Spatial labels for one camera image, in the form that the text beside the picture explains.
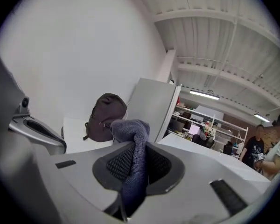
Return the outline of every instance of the blue towel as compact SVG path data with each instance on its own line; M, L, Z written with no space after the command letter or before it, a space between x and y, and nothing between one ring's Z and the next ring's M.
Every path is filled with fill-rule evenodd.
M138 120L116 120L111 123L111 133L119 143L134 141L130 175L122 186L122 199L127 216L130 216L143 202L146 195L147 164L145 143L149 137L149 124Z

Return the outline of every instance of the brown backpack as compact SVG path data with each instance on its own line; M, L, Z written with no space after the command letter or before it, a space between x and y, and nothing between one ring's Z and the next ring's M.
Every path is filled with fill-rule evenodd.
M122 119L126 114L126 104L114 94L106 93L98 98L92 109L88 123L85 123L87 135L83 140L91 138L96 142L113 139L110 125L116 119Z

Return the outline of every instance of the person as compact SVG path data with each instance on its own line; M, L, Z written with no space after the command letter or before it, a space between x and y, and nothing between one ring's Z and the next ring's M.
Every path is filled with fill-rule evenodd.
M280 138L280 115L274 125L277 128L277 135ZM263 175L272 180L273 178L280 179L280 141L266 155L263 161L255 163L255 168L261 169Z
M251 137L244 147L239 160L254 169L254 160L258 154L263 154L264 142L261 139L264 132L263 125L256 127L255 136Z

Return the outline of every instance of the table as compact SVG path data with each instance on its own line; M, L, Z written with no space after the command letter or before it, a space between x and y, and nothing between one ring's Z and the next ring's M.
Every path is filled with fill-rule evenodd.
M92 139L83 140L86 135L85 123L88 120L63 119L63 136L66 142L66 154L90 151L98 148L111 146L113 141L96 142Z
M271 183L263 175L259 174L249 166L245 165L243 162L231 157L230 155L226 155L218 151L203 147L192 141L181 138L177 135L170 133L158 143L176 147L193 153L203 154L205 156L213 158L221 164L223 164L224 166L226 166L234 173L236 173L237 175L239 175L244 180L249 181L260 191L260 193L264 193Z

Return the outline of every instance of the ceiling light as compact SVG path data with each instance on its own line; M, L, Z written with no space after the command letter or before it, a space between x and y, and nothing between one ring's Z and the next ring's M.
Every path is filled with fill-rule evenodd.
M262 116L261 116L261 115L259 115L259 114L254 114L254 116L255 116L256 118L258 118L258 119L263 120L264 122L270 122L268 119L266 119L266 118L262 117Z
M215 100L220 99L220 97L219 97L219 96L216 96L216 95L210 95L210 94L206 94L206 93L203 93L203 92L198 92L198 91L190 91L190 94L193 94L193 95L200 95L200 96L203 96L203 97L206 97L206 98L215 99Z

